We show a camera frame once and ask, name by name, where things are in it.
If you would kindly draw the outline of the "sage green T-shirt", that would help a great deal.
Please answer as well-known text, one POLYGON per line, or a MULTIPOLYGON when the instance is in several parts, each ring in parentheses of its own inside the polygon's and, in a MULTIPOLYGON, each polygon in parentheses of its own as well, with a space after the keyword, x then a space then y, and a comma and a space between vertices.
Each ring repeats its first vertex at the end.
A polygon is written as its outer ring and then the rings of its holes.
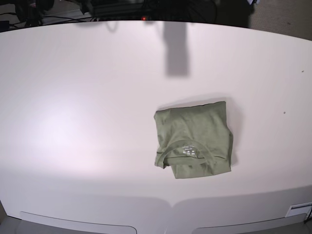
POLYGON ((226 102, 158 110, 154 115, 158 149, 155 166, 170 167, 176 179, 231 171, 233 134, 226 102))

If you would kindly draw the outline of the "black power strip red light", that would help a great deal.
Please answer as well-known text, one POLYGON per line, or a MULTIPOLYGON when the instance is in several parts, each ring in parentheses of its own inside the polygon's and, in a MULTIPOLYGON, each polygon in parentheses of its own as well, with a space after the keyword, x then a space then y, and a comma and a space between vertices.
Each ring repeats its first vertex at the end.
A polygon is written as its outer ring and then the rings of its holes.
POLYGON ((99 21, 112 21, 112 20, 142 20, 151 14, 151 10, 140 9, 113 9, 113 8, 96 8, 92 12, 94 18, 99 21))

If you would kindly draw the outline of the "white label sticker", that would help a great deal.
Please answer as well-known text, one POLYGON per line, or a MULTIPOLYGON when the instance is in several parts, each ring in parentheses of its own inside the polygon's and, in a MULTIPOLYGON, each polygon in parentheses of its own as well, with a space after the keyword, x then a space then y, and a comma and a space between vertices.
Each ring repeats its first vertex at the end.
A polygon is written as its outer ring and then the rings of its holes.
POLYGON ((312 204, 311 203, 301 204, 301 205, 292 205, 292 206, 290 206, 289 210, 287 211, 285 217, 305 214, 306 218, 308 218, 311 210, 312 210, 312 204))

